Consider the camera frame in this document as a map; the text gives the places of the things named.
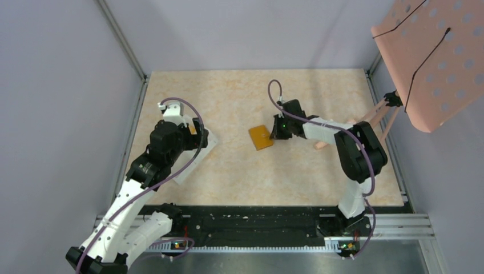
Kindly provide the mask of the tan leather card holder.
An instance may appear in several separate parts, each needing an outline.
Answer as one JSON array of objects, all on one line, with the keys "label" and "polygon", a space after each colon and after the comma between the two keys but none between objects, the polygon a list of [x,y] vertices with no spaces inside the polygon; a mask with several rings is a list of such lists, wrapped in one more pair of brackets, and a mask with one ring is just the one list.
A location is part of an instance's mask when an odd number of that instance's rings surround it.
[{"label": "tan leather card holder", "polygon": [[256,151],[271,147],[274,141],[270,138],[270,132],[265,125],[252,127],[248,130],[249,136]]}]

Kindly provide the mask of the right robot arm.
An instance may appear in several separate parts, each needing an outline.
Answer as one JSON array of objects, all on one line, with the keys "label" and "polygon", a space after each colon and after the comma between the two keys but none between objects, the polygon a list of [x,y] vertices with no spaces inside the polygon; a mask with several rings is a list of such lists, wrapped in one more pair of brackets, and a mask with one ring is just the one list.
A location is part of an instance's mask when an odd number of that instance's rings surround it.
[{"label": "right robot arm", "polygon": [[376,176],[388,163],[372,126],[368,122],[342,124],[317,115],[307,116],[297,99],[274,102],[274,105],[280,113],[274,116],[272,140],[298,136],[336,146],[348,183],[337,205],[341,216],[336,217],[334,226],[338,233],[350,235],[365,211],[366,197],[374,192]]}]

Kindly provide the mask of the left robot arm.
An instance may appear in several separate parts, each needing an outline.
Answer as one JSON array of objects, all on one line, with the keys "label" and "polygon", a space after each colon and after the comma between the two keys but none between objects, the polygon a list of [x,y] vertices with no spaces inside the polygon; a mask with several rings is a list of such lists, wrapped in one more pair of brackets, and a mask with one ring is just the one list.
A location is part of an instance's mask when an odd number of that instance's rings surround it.
[{"label": "left robot arm", "polygon": [[200,118],[192,122],[194,134],[186,118],[158,121],[103,219],[88,239],[67,251],[66,260],[76,273],[127,273],[157,239],[181,233],[182,211],[169,203],[162,204],[136,230],[128,229],[159,187],[193,165],[207,148],[209,131]]}]

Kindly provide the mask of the pink tripod stand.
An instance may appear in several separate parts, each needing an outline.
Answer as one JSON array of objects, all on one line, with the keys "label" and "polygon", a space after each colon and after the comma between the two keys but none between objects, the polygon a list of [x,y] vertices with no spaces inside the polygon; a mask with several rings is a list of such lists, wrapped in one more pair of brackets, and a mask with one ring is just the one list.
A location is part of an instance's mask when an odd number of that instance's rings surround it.
[{"label": "pink tripod stand", "polygon": [[394,111],[390,117],[390,120],[385,126],[385,129],[380,137],[380,142],[383,143],[398,114],[399,108],[402,105],[403,103],[397,90],[386,93],[384,97],[359,120],[359,122],[362,122],[362,121],[369,122],[371,127],[375,128],[375,126],[377,126],[379,122],[382,121],[382,119],[385,117],[388,111],[394,108]]}]

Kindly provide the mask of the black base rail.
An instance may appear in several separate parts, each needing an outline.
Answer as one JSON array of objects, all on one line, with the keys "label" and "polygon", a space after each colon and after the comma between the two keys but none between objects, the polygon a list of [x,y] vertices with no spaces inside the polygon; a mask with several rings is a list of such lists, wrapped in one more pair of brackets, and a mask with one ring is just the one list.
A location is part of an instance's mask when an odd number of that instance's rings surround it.
[{"label": "black base rail", "polygon": [[335,206],[145,205],[143,219],[168,210],[175,215],[169,237],[189,237],[196,248],[324,247],[330,238],[359,245],[374,231],[375,217],[346,219]]}]

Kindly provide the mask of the aluminium frame rail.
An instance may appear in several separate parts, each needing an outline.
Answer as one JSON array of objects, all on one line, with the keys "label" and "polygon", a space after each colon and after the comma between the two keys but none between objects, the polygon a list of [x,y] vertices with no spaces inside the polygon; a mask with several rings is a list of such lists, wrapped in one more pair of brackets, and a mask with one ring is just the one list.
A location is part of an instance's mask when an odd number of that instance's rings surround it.
[{"label": "aluminium frame rail", "polygon": [[127,40],[126,36],[123,33],[121,26],[118,24],[113,12],[111,11],[107,1],[105,0],[95,0],[94,1],[98,6],[100,12],[102,13],[104,19],[108,27],[110,28],[111,32],[114,35],[117,43],[119,44],[120,48],[122,49],[125,57],[127,58],[128,62],[130,63],[131,67],[135,70],[137,76],[140,78],[142,83],[146,81],[148,78],[147,74],[142,69],[142,66],[135,55],[129,41]]}]

